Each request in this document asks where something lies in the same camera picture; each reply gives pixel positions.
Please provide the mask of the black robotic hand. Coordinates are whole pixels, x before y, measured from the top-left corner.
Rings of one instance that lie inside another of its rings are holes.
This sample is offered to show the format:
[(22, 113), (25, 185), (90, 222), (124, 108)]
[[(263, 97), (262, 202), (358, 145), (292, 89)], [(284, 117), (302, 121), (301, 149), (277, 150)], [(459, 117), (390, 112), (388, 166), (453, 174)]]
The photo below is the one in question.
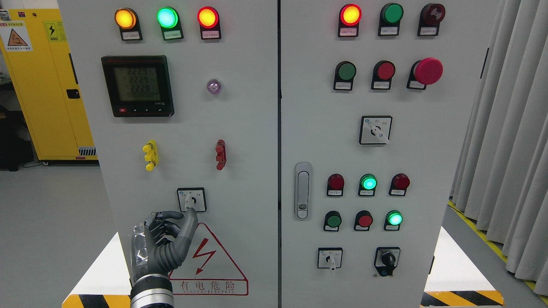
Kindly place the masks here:
[(131, 236), (131, 282), (150, 274), (167, 275), (184, 262), (198, 217), (194, 208), (185, 213), (152, 212), (138, 222)]

